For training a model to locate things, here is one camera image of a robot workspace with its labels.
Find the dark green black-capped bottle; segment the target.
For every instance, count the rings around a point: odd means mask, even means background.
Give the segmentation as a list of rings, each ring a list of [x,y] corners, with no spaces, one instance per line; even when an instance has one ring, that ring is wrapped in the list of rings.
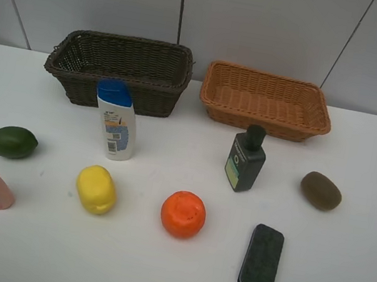
[[[226,159],[225,172],[233,191],[247,191],[253,187],[264,163],[266,153],[262,148],[266,131],[259,125],[250,125],[236,134]]]

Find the orange fruit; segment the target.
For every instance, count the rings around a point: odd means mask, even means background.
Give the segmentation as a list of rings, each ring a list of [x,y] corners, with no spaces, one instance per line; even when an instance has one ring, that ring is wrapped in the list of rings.
[[[173,237],[192,238],[199,233],[206,221],[206,208],[196,194],[177,191],[161,206],[161,224]]]

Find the white blue-capped shampoo bottle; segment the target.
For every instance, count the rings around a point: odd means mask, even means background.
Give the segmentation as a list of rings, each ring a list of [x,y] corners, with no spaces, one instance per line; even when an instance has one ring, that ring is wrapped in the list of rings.
[[[136,143],[136,115],[129,88],[123,81],[102,79],[96,90],[106,157],[129,160]]]

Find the yellow lemon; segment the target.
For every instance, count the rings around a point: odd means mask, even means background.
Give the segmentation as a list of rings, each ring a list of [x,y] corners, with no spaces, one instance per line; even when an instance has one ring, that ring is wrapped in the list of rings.
[[[81,205],[91,214],[105,214],[116,204],[114,180],[102,166],[94,165],[81,170],[76,179],[76,188]]]

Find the brown kiwi fruit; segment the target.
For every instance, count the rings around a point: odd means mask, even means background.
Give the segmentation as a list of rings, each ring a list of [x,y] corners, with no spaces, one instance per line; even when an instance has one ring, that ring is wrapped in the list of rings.
[[[300,182],[301,192],[312,204],[321,211],[332,211],[342,201],[342,194],[337,186],[324,174],[312,171],[307,173]]]

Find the black whiteboard eraser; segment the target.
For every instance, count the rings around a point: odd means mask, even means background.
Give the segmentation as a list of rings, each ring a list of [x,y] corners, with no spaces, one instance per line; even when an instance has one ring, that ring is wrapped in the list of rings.
[[[258,224],[252,232],[237,282],[275,282],[284,242],[280,231]]]

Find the green lime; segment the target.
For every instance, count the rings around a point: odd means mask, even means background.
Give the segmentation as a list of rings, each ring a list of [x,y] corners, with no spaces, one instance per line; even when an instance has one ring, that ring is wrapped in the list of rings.
[[[0,128],[0,156],[20,159],[30,156],[38,146],[38,140],[30,130],[20,126]]]

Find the dark brown wicker basket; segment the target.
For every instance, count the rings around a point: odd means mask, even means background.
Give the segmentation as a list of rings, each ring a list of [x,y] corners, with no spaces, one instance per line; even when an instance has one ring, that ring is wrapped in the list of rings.
[[[78,30],[55,47],[44,68],[73,104],[95,107],[102,99],[165,118],[191,80],[193,55],[179,44]]]

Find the orange wicker basket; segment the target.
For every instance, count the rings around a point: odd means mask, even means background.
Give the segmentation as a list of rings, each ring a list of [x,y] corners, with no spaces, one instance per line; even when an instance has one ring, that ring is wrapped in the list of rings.
[[[318,86],[230,62],[209,65],[200,99],[216,122],[242,129],[259,125],[283,140],[303,142],[331,130]]]

